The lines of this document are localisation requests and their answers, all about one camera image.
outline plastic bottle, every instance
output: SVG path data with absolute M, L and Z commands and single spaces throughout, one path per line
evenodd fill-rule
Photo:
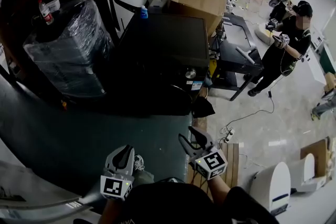
M 40 9 L 40 12 L 44 20 L 46 21 L 47 25 L 51 25 L 54 22 L 54 18 L 46 3 L 44 3 L 42 0 L 38 0 L 38 8 Z
M 148 10 L 143 5 L 141 6 L 140 18 L 141 19 L 147 19 L 148 18 Z

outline black cap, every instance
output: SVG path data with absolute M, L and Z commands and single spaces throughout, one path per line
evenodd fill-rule
M 293 7 L 293 10 L 299 16 L 313 17 L 313 9 L 307 1 L 301 0 L 297 6 Z

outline concrete floor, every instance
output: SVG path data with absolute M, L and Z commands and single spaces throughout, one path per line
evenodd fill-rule
M 249 10 L 242 9 L 245 5 L 237 2 L 233 13 L 244 17 L 246 24 L 255 40 L 261 56 L 268 49 L 254 34 L 256 24 L 268 21 L 271 8 L 269 0 L 252 0 Z M 243 82 L 243 75 L 237 75 L 238 85 Z M 253 88 L 250 84 L 233 102 L 230 98 L 234 92 L 211 89 L 208 100 L 216 114 L 208 117 L 208 132 L 215 139 L 223 137 L 221 129 L 231 120 L 241 118 L 265 109 L 272 111 L 272 102 L 264 90 L 254 98 L 247 95 Z M 239 143 L 239 178 L 238 184 L 248 190 L 252 176 L 263 169 L 281 161 L 290 162 L 299 159 L 300 149 L 326 136 L 335 136 L 336 120 L 333 113 L 327 112 L 320 121 L 312 121 L 310 110 L 322 102 L 320 97 L 323 86 L 317 83 L 307 72 L 305 63 L 299 62 L 294 72 L 283 78 L 272 89 L 275 104 L 273 114 L 259 112 L 246 119 L 234 122 L 235 130 L 230 143 Z

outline blue bottle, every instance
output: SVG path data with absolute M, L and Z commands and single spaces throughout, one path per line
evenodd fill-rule
M 148 18 L 148 10 L 146 9 L 145 6 L 141 6 L 140 18 L 141 19 L 147 19 Z

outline plastic wrap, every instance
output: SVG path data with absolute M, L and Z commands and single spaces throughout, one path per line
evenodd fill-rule
M 24 43 L 34 63 L 65 96 L 103 97 L 113 44 L 95 2 L 69 3 L 46 29 Z

